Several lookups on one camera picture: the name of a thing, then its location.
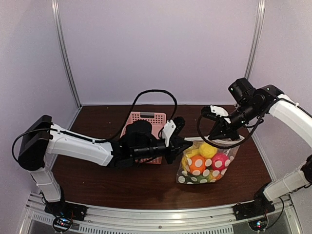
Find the yellow toy bananas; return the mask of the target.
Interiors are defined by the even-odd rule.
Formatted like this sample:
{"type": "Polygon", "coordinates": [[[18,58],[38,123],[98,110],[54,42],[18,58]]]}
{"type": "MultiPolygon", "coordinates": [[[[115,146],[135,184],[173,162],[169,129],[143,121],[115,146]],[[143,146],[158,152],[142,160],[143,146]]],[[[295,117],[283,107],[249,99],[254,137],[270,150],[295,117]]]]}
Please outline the yellow toy bananas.
{"type": "Polygon", "coordinates": [[[187,150],[182,157],[181,165],[186,171],[190,171],[190,165],[192,164],[191,158],[199,154],[199,149],[187,150]]]}

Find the orange toy fruit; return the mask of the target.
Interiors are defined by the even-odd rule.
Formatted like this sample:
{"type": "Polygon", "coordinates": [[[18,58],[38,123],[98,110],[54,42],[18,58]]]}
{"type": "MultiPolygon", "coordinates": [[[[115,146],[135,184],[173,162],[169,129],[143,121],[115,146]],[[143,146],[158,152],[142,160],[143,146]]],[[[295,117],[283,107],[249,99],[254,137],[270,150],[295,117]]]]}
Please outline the orange toy fruit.
{"type": "Polygon", "coordinates": [[[187,158],[187,165],[189,166],[190,173],[195,176],[202,174],[206,169],[205,159],[200,155],[187,158]]]}

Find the clear dotted zip bag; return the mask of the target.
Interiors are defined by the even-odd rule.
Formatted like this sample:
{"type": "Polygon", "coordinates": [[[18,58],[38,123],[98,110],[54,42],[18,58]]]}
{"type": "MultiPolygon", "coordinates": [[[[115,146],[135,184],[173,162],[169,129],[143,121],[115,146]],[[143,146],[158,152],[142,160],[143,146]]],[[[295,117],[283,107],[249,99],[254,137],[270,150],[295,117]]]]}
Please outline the clear dotted zip bag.
{"type": "MultiPolygon", "coordinates": [[[[188,138],[186,138],[186,140],[189,140],[189,141],[193,142],[193,145],[189,149],[187,149],[187,150],[199,149],[199,147],[200,147],[200,145],[202,143],[206,143],[200,137],[188,137],[188,138]]],[[[218,149],[217,154],[218,153],[226,154],[230,158],[230,160],[232,162],[235,159],[235,157],[236,157],[236,154],[237,154],[237,151],[238,151],[239,147],[236,146],[236,147],[231,147],[231,148],[228,148],[228,149],[220,149],[220,148],[217,148],[217,149],[218,149]]],[[[206,169],[205,169],[205,171],[201,175],[208,177],[208,180],[209,180],[208,183],[214,183],[214,182],[220,180],[225,175],[225,173],[228,170],[229,166],[226,169],[223,169],[222,171],[213,170],[212,169],[212,158],[211,159],[204,158],[204,159],[205,159],[206,169]]],[[[179,169],[178,169],[177,174],[176,174],[176,183],[178,183],[178,184],[186,184],[186,182],[185,182],[185,177],[186,176],[192,176],[192,174],[190,172],[184,170],[182,168],[182,165],[181,165],[181,162],[180,162],[180,166],[179,166],[179,169]]]]}

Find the red toy apple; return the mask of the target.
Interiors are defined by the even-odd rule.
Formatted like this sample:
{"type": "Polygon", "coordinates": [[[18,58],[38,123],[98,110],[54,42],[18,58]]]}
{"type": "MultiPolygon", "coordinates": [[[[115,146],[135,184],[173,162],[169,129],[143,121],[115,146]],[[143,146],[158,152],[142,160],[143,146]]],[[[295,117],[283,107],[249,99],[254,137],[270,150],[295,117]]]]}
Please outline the red toy apple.
{"type": "Polygon", "coordinates": [[[212,169],[222,171],[231,163],[230,158],[224,153],[218,153],[212,158],[212,169]]]}

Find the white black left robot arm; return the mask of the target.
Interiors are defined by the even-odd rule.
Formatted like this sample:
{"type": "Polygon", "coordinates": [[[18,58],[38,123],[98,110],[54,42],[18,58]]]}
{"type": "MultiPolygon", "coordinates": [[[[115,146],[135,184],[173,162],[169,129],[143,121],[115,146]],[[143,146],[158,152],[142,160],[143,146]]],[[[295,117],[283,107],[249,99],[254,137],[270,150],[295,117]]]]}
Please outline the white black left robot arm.
{"type": "Polygon", "coordinates": [[[159,156],[171,164],[193,144],[179,136],[184,125],[182,117],[171,119],[156,137],[152,124],[140,119],[126,125],[124,134],[115,141],[71,132],[54,124],[51,116],[43,115],[20,136],[17,162],[31,174],[52,210],[59,216],[66,216],[70,205],[64,201],[63,190],[46,165],[46,154],[70,156],[110,168],[130,167],[141,159],[159,156]]]}

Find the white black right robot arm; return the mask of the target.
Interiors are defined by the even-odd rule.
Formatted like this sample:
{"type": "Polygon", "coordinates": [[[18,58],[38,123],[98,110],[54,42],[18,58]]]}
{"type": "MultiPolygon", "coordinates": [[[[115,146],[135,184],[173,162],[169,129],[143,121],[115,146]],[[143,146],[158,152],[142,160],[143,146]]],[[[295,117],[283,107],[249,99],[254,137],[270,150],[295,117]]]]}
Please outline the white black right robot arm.
{"type": "Polygon", "coordinates": [[[239,78],[228,90],[236,101],[231,113],[216,105],[201,110],[201,117],[214,121],[204,140],[219,149],[224,148],[222,140],[229,140],[231,149],[257,137],[260,146],[269,150],[267,163],[282,160],[289,172],[263,185],[251,202],[234,206],[234,213],[243,217],[248,212],[265,215],[275,210],[276,199],[312,185],[311,151],[295,159],[303,147],[312,147],[312,116],[272,84],[255,88],[239,78]],[[294,165],[286,162],[288,157],[294,165]]]}

